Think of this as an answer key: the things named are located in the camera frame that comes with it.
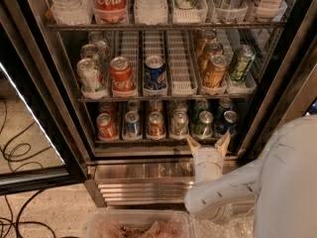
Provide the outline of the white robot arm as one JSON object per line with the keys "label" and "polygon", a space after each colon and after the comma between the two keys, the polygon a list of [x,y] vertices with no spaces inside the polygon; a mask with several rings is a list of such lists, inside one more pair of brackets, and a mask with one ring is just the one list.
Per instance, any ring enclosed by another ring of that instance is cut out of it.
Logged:
{"label": "white robot arm", "polygon": [[184,198],[194,216],[209,219],[227,203],[255,200],[254,238],[317,238],[317,115],[276,130],[259,157]]}

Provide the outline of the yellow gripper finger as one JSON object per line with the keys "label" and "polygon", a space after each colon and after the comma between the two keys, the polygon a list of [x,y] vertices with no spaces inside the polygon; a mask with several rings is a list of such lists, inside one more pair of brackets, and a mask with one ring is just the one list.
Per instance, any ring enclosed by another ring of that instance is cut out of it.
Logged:
{"label": "yellow gripper finger", "polygon": [[196,142],[191,136],[188,136],[186,138],[186,141],[192,155],[196,154],[201,149],[201,145]]}
{"label": "yellow gripper finger", "polygon": [[231,135],[230,132],[226,132],[215,144],[215,149],[225,157],[230,144]]}

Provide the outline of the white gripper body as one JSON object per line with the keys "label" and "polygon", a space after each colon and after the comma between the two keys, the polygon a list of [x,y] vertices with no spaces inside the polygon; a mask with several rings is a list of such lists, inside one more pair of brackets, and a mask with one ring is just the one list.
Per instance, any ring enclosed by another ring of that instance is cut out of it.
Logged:
{"label": "white gripper body", "polygon": [[202,148],[193,155],[195,182],[218,179],[223,172],[224,158],[214,148]]}

